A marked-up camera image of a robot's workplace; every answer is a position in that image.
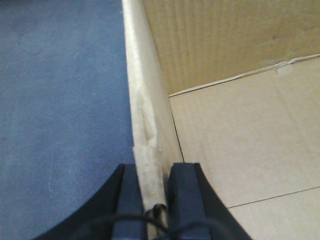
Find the cardboard seam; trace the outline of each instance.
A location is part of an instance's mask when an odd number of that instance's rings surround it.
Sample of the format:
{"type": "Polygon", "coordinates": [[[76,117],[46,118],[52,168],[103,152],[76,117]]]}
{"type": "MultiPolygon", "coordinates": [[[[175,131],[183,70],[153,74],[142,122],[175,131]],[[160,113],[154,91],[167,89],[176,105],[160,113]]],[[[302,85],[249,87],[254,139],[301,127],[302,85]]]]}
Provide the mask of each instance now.
{"type": "Polygon", "coordinates": [[[229,77],[229,78],[226,78],[226,79],[223,79],[223,80],[214,81],[214,82],[210,82],[210,83],[207,83],[207,84],[191,87],[191,88],[188,88],[186,90],[178,91],[176,93],[170,94],[168,97],[171,98],[171,97],[178,96],[178,95],[181,95],[181,94],[190,93],[190,92],[193,92],[193,91],[196,91],[196,90],[200,90],[200,89],[204,89],[204,88],[208,88],[208,87],[211,87],[211,86],[214,86],[214,85],[223,84],[223,83],[226,83],[226,82],[230,82],[230,81],[233,81],[233,80],[241,79],[241,78],[248,77],[248,76],[251,76],[251,75],[263,73],[263,72],[266,72],[266,71],[269,71],[269,70],[276,70],[278,72],[279,68],[282,68],[282,67],[285,67],[285,66],[288,66],[288,65],[291,65],[291,64],[295,64],[295,63],[298,63],[298,62],[306,61],[306,60],[309,60],[309,59],[317,58],[317,57],[320,57],[320,53],[314,54],[314,55],[296,57],[296,58],[293,58],[293,59],[291,59],[289,61],[281,61],[281,62],[276,63],[274,65],[269,65],[269,66],[265,66],[265,67],[262,67],[262,68],[259,68],[259,69],[256,69],[256,70],[252,70],[252,71],[248,71],[248,72],[245,72],[245,73],[241,73],[241,74],[238,74],[236,76],[232,76],[232,77],[229,77]]]}
{"type": "Polygon", "coordinates": [[[299,190],[299,191],[289,192],[289,193],[285,193],[285,194],[281,194],[281,195],[277,195],[277,196],[272,196],[272,197],[268,197],[268,198],[264,198],[264,199],[259,199],[259,200],[256,200],[256,201],[250,201],[250,202],[246,202],[246,203],[242,203],[242,204],[238,204],[238,205],[234,205],[234,206],[229,206],[228,209],[237,208],[237,207],[245,206],[245,205],[248,205],[248,204],[259,203],[259,202],[267,201],[267,200],[270,200],[270,199],[281,198],[281,197],[285,197],[285,196],[289,196],[289,195],[293,195],[293,194],[303,193],[303,192],[307,192],[307,191],[311,191],[311,190],[319,189],[319,188],[320,188],[320,186],[310,187],[310,188],[299,190]]]}

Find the black plastic part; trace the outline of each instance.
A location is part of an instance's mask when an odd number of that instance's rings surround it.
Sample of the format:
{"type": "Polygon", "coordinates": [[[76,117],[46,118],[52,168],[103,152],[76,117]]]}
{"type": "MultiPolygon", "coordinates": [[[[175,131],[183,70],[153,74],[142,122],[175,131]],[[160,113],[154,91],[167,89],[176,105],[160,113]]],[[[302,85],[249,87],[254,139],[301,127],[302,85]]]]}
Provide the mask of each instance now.
{"type": "MultiPolygon", "coordinates": [[[[136,166],[128,164],[123,173],[116,214],[141,214],[143,211],[136,166]]],[[[112,240],[145,240],[146,237],[144,222],[128,220],[117,222],[113,227],[112,240]]]]}
{"type": "MultiPolygon", "coordinates": [[[[206,220],[205,208],[192,163],[175,163],[168,182],[169,229],[206,220]]],[[[197,228],[182,233],[180,240],[210,240],[210,231],[197,228]]]]}
{"type": "Polygon", "coordinates": [[[142,197],[135,165],[120,164],[87,203],[34,240],[142,240],[146,236],[146,224],[138,221],[123,221],[114,225],[106,223],[99,229],[90,229],[89,233],[84,228],[93,220],[107,215],[142,213],[142,197]]]}
{"type": "MultiPolygon", "coordinates": [[[[66,220],[34,240],[66,240],[74,235],[83,224],[104,215],[114,214],[117,209],[124,170],[125,165],[120,164],[108,181],[87,203],[66,220]]],[[[111,232],[112,226],[107,226],[102,239],[108,239],[111,232]]]]}
{"type": "MultiPolygon", "coordinates": [[[[206,219],[223,225],[235,240],[252,240],[210,186],[200,164],[175,163],[168,181],[169,228],[206,219]]],[[[181,234],[179,240],[225,240],[220,229],[204,227],[181,234]]]]}
{"type": "MultiPolygon", "coordinates": [[[[194,164],[194,170],[207,218],[218,220],[237,240],[252,240],[215,193],[199,163],[194,164]]],[[[212,230],[211,236],[214,240],[224,240],[219,231],[212,230]]]]}

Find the brown cardboard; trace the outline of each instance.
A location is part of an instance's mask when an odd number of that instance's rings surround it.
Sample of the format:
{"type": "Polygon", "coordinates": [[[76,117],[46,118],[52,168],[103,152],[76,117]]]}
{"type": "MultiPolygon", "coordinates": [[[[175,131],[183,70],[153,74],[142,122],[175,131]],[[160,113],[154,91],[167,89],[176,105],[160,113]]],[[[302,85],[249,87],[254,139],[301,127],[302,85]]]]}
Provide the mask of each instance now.
{"type": "Polygon", "coordinates": [[[320,186],[320,58],[170,98],[186,162],[228,207],[320,186]]]}
{"type": "Polygon", "coordinates": [[[169,94],[320,53],[318,0],[143,0],[169,94]]]}
{"type": "Polygon", "coordinates": [[[140,0],[123,0],[134,157],[143,205],[166,204],[164,182],[182,156],[168,93],[140,0]]]}
{"type": "Polygon", "coordinates": [[[256,240],[316,240],[320,188],[229,209],[256,240]]]}
{"type": "Polygon", "coordinates": [[[184,158],[253,238],[320,237],[319,12],[317,0],[123,0],[146,210],[184,158]]]}

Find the cardboard box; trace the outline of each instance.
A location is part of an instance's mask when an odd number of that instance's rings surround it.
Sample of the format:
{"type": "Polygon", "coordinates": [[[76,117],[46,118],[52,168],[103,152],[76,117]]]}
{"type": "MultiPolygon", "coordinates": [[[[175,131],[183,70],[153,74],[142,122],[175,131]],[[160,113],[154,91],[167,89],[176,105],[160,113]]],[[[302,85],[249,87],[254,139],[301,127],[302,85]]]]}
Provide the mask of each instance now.
{"type": "Polygon", "coordinates": [[[254,239],[320,237],[320,1],[123,0],[144,206],[202,165],[254,239]]]}

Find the torn cardboard edge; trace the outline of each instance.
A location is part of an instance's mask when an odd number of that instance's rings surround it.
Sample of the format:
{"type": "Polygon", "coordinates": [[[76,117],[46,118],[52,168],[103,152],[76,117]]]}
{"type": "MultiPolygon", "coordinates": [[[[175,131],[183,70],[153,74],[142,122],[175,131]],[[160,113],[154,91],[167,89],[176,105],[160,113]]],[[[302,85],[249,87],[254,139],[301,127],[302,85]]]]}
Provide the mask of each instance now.
{"type": "Polygon", "coordinates": [[[207,83],[207,84],[191,87],[191,88],[188,88],[186,90],[182,90],[182,91],[176,92],[174,94],[170,94],[168,97],[171,98],[171,97],[174,97],[174,96],[178,96],[178,95],[181,95],[181,94],[189,93],[189,92],[196,91],[196,90],[199,90],[199,89],[204,89],[204,88],[208,88],[208,87],[211,87],[211,86],[214,86],[214,85],[223,84],[223,83],[230,82],[230,81],[233,81],[233,80],[236,80],[236,79],[244,78],[244,77],[247,77],[247,76],[263,73],[263,72],[266,72],[266,71],[269,71],[269,70],[276,70],[277,71],[278,69],[280,69],[282,67],[285,67],[285,66],[288,66],[288,65],[291,65],[291,64],[295,64],[295,63],[298,63],[298,62],[301,62],[301,61],[306,61],[306,60],[309,60],[309,59],[317,58],[317,57],[320,57],[320,53],[319,54],[314,54],[314,55],[309,55],[309,56],[296,57],[296,58],[293,58],[293,59],[291,59],[289,61],[281,61],[281,62],[276,63],[274,65],[265,66],[265,67],[262,67],[262,68],[259,68],[259,69],[253,70],[253,71],[248,71],[248,72],[245,72],[245,73],[241,73],[239,75],[232,76],[232,77],[229,77],[229,78],[226,78],[226,79],[222,79],[222,80],[219,80],[219,81],[214,81],[214,82],[210,82],[210,83],[207,83]]]}
{"type": "Polygon", "coordinates": [[[133,152],[144,210],[166,205],[166,181],[181,149],[141,0],[123,0],[133,152]]]}

